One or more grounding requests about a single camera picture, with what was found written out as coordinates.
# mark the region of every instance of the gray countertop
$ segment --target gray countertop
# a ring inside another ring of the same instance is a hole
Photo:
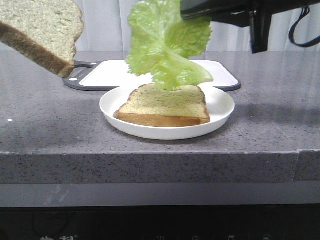
[[[80,61],[122,52],[78,52]],[[102,91],[80,91],[0,52],[0,183],[289,183],[320,180],[319,52],[206,52],[242,87],[210,134],[150,140],[112,127]]]

